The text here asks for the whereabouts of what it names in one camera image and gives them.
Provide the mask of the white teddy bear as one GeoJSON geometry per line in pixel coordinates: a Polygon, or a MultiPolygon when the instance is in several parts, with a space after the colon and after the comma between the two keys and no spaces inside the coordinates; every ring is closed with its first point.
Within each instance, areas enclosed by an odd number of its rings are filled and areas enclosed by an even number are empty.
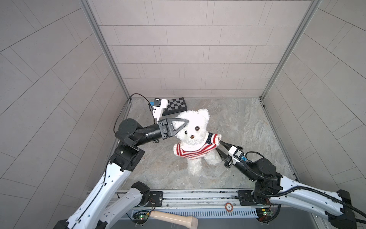
{"type": "MultiPolygon", "coordinates": [[[[206,141],[209,132],[207,130],[210,119],[209,111],[205,108],[197,111],[184,111],[177,118],[189,121],[189,124],[175,135],[180,140],[179,143],[187,150],[198,149],[206,141]]],[[[211,166],[218,165],[221,158],[215,150],[199,159],[190,160],[185,158],[187,160],[188,172],[195,177],[201,176],[203,171],[202,160],[205,160],[211,166]]]]}

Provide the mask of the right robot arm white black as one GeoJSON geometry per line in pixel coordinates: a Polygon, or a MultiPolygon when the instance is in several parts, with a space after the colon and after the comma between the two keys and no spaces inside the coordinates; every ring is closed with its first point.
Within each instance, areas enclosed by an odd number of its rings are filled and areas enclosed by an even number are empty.
{"type": "Polygon", "coordinates": [[[220,143],[227,152],[217,149],[227,168],[235,167],[255,183],[252,199],[255,204],[290,206],[322,217],[337,229],[355,229],[357,224],[365,224],[365,219],[356,218],[365,213],[352,206],[348,191],[325,191],[299,183],[276,171],[267,158],[261,156],[253,162],[247,158],[243,148],[226,142],[220,143]]]}

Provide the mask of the red white striped knit sweater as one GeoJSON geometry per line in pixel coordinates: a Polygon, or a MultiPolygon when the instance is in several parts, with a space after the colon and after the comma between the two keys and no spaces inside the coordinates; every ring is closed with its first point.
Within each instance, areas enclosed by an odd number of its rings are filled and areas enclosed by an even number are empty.
{"type": "Polygon", "coordinates": [[[206,156],[220,145],[222,139],[221,134],[213,134],[208,132],[206,141],[196,150],[187,150],[183,148],[181,143],[175,144],[173,153],[186,159],[194,160],[206,156]]]}

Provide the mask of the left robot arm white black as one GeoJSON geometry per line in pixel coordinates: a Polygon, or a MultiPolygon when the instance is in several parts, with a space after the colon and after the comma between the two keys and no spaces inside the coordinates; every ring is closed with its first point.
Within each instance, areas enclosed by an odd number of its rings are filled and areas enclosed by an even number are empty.
{"type": "Polygon", "coordinates": [[[186,119],[166,118],[148,127],[134,119],[122,121],[115,136],[119,143],[110,157],[104,174],[83,204],[68,218],[60,220],[56,229],[109,229],[135,206],[148,203],[150,188],[136,182],[116,203],[109,202],[118,188],[134,171],[145,151],[139,146],[175,136],[189,123],[186,119]]]}

